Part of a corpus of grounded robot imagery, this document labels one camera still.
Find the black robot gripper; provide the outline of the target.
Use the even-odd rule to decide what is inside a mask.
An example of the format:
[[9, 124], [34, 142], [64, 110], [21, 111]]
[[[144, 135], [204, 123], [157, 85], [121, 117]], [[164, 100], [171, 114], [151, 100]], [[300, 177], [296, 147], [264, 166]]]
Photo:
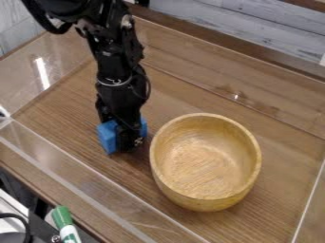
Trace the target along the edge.
[[118, 152], [129, 152], [143, 141], [138, 110], [149, 97], [149, 81], [136, 74], [128, 83], [113, 86], [96, 83], [94, 88], [98, 120], [101, 123], [116, 120], [116, 148]]

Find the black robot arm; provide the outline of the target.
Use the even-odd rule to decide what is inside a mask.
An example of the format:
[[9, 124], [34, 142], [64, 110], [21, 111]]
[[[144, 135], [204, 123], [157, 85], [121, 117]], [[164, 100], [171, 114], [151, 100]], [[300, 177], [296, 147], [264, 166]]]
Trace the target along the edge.
[[151, 84], [140, 66], [143, 45], [122, 0], [19, 0], [41, 27], [53, 34], [72, 28], [86, 39], [97, 64], [94, 107], [97, 137], [106, 153], [133, 150], [147, 136], [140, 108]]

